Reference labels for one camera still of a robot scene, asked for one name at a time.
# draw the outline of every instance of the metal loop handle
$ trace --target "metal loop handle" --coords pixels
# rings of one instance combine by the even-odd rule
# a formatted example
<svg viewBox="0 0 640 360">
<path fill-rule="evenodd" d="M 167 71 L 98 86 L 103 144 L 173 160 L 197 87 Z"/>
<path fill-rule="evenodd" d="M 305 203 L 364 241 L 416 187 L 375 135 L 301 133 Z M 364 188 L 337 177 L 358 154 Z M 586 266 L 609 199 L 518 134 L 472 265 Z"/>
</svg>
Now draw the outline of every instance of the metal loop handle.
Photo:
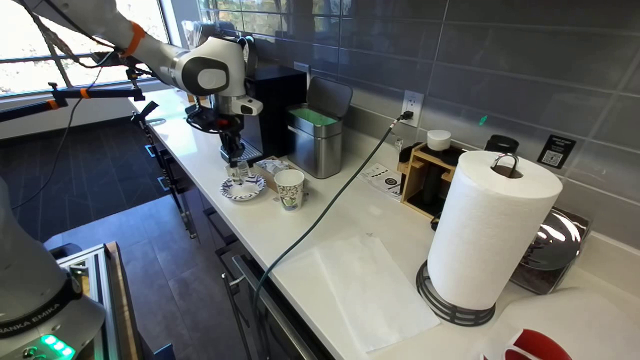
<svg viewBox="0 0 640 360">
<path fill-rule="evenodd" d="M 514 161 L 513 166 L 511 167 L 511 171 L 509 172 L 509 176 L 507 176 L 508 178 L 511 179 L 513 177 L 513 173 L 516 171 L 516 167 L 518 166 L 518 156 L 515 156 L 514 154 L 510 154 L 508 152 L 503 152 L 502 154 L 498 155 L 495 158 L 495 160 L 493 161 L 493 164 L 491 165 L 491 169 L 495 171 L 495 167 L 498 165 L 498 162 L 505 156 L 509 156 L 513 158 L 513 161 Z"/>
</svg>

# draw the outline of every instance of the trash can lid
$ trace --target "trash can lid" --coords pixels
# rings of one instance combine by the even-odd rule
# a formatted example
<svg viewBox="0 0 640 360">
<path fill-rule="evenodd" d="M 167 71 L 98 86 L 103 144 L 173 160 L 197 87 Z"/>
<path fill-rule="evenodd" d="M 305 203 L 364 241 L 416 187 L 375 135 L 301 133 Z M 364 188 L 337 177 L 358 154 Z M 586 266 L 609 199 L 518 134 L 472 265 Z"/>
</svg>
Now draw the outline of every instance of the trash can lid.
<svg viewBox="0 0 640 360">
<path fill-rule="evenodd" d="M 314 76 L 307 90 L 307 104 L 313 109 L 341 118 L 349 110 L 352 96 L 350 86 Z"/>
</svg>

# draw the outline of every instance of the floor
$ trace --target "floor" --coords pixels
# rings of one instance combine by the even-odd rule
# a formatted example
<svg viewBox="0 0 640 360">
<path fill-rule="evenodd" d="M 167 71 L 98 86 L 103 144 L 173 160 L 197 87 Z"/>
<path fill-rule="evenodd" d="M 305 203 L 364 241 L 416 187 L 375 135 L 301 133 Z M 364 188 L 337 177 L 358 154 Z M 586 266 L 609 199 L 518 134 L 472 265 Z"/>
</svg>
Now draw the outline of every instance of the floor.
<svg viewBox="0 0 640 360">
<path fill-rule="evenodd" d="M 0 177 L 9 186 L 12 206 L 32 196 L 47 179 L 61 136 L 58 131 L 48 138 L 0 145 Z M 18 223 L 44 242 L 166 195 L 146 144 L 142 130 L 128 121 L 72 127 L 51 182 L 13 211 Z"/>
<path fill-rule="evenodd" d="M 213 245 L 187 235 L 170 196 L 66 231 L 45 243 L 83 249 L 117 241 L 138 330 L 152 350 L 173 343 L 178 360 L 243 359 L 224 272 Z"/>
</svg>

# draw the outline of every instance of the gray tile wall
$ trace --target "gray tile wall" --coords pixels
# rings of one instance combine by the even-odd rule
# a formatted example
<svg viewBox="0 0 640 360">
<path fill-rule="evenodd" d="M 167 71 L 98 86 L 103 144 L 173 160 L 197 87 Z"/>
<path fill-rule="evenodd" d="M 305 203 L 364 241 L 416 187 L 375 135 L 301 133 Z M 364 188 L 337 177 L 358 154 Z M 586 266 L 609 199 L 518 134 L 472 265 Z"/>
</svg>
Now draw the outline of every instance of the gray tile wall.
<svg viewBox="0 0 640 360">
<path fill-rule="evenodd" d="M 348 126 L 381 136 L 404 90 L 419 126 L 482 148 L 494 133 L 536 160 L 550 134 L 576 147 L 558 205 L 640 249 L 640 3 L 632 0 L 200 0 L 203 19 L 253 34 L 259 55 L 353 87 Z M 479 121 L 487 120 L 483 125 Z"/>
</svg>

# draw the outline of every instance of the paper towel roll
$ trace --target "paper towel roll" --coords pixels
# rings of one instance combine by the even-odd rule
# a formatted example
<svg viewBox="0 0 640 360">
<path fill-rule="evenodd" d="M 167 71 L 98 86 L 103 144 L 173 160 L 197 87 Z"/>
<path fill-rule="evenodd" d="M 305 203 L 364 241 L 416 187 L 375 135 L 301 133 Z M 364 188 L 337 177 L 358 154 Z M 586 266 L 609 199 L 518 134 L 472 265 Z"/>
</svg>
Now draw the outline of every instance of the paper towel roll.
<svg viewBox="0 0 640 360">
<path fill-rule="evenodd" d="M 491 169 L 498 152 L 460 156 L 428 257 L 438 294 L 467 309 L 498 299 L 562 190 L 549 170 L 519 158 L 521 178 Z M 501 165 L 513 164 L 504 158 Z"/>
</svg>

